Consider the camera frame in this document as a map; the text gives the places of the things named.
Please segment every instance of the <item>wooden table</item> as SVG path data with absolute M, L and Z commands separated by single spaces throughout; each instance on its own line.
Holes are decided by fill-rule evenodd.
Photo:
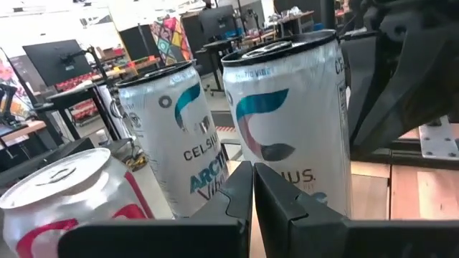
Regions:
M 10 133 L 8 135 L 5 135 L 1 139 L 4 142 L 10 141 L 10 140 L 15 140 L 16 138 L 19 138 L 21 136 L 26 136 L 29 133 L 34 133 L 34 132 L 46 127 L 46 124 L 43 121 L 38 121 L 38 120 L 37 121 L 28 122 L 27 125 L 28 126 L 26 128 L 22 128 L 21 130 L 17 130 L 14 133 Z
M 302 14 L 289 15 L 289 16 L 283 17 L 282 19 L 279 19 L 278 23 L 286 23 L 286 22 L 289 22 L 289 21 L 293 21 L 295 19 L 303 18 L 305 16 L 310 16 L 310 15 L 313 15 L 313 14 L 314 14 L 314 11 L 305 11 Z
M 142 62 L 141 64 L 137 64 L 135 67 L 127 67 L 125 69 L 119 69 L 119 70 L 110 70 L 105 73 L 107 74 L 107 77 L 118 76 L 118 75 L 121 75 L 127 72 L 136 72 L 138 69 L 142 69 L 150 65 L 158 65 L 159 61 L 160 59 L 158 57 L 155 60 L 145 61 L 145 62 Z M 101 78 L 102 78 L 102 75 L 94 75 L 91 77 L 91 80 L 99 80 Z
M 252 46 L 253 44 L 257 43 L 260 41 L 260 38 L 262 41 L 264 41 L 267 37 L 274 37 L 275 32 L 268 32 L 264 33 L 261 36 L 251 36 L 251 37 L 245 37 L 242 39 L 241 45 L 249 45 Z
M 23 140 L 27 140 L 28 135 L 30 133 L 35 133 L 38 130 L 41 130 L 46 127 L 46 124 L 43 121 L 31 121 L 27 122 L 27 127 L 22 128 L 21 130 L 17 130 L 14 133 L 10 133 L 8 135 L 3 136 L 1 139 L 8 145 L 14 145 L 17 143 L 22 142 Z
M 453 125 L 459 138 L 459 125 Z M 419 138 L 417 129 L 402 138 Z M 459 218 L 459 171 L 392 166 L 392 219 Z
M 459 138 L 459 127 L 455 128 Z M 417 129 L 403 136 L 419 138 Z M 233 172 L 239 161 L 229 161 Z M 457 219 L 459 171 L 352 162 L 352 219 Z M 250 257 L 263 258 L 265 248 L 252 208 Z

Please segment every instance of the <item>black metal bracket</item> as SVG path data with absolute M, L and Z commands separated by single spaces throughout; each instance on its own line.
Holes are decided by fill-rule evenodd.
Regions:
M 352 161 L 383 163 L 396 166 L 458 170 L 459 161 L 424 158 L 418 139 L 399 139 L 392 141 L 387 148 L 379 148 L 365 156 L 351 155 Z

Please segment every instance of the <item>red and white can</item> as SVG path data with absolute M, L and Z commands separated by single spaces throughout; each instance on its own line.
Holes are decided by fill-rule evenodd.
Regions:
M 76 153 L 48 165 L 0 198 L 4 240 L 20 258 L 57 258 L 68 230 L 108 219 L 152 219 L 126 165 L 106 148 Z

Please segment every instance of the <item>metal plate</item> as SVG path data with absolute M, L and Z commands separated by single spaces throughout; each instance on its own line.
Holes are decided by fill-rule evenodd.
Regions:
M 424 158 L 459 161 L 459 149 L 455 143 L 453 127 L 447 116 L 440 118 L 441 126 L 421 125 L 419 136 Z

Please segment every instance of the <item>celsius can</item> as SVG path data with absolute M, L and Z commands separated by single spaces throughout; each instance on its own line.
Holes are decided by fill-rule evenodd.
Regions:
M 27 176 L 0 198 L 4 240 L 20 258 L 57 258 L 68 230 L 92 221 L 153 218 L 133 175 L 106 148 L 85 150 Z
M 343 56 L 334 30 L 227 55 L 223 81 L 242 153 L 351 216 Z
M 214 121 L 192 62 L 118 84 L 120 100 L 176 218 L 200 209 L 228 176 Z

